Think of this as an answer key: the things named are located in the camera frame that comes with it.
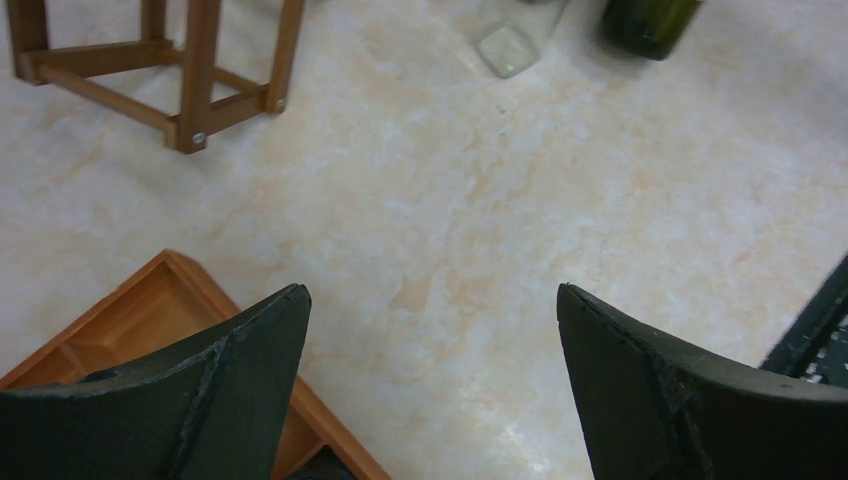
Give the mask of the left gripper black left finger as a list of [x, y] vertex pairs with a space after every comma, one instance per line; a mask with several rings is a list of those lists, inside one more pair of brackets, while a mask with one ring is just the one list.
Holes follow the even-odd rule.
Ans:
[[73, 384], [1, 394], [5, 479], [267, 479], [312, 300], [292, 284]]

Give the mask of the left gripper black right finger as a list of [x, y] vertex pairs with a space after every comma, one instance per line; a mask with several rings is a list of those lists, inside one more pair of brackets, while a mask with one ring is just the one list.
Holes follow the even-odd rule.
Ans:
[[843, 479], [847, 392], [753, 368], [574, 284], [556, 307], [597, 479]]

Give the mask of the dark green wine bottle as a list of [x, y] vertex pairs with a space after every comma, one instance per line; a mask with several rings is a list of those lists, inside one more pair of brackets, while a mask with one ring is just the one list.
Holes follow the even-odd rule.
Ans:
[[699, 0], [610, 0], [600, 18], [599, 34], [628, 54], [662, 61], [702, 5]]

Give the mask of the small clear glass bottle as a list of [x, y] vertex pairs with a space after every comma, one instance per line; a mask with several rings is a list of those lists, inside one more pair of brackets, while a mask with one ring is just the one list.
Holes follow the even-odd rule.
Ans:
[[539, 61], [569, 1], [482, 1], [472, 44], [494, 75], [512, 78]]

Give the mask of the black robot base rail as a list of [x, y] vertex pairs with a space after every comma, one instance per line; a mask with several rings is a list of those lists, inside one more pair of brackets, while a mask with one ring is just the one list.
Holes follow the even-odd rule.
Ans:
[[761, 363], [808, 383], [847, 386], [847, 260], [842, 259]]

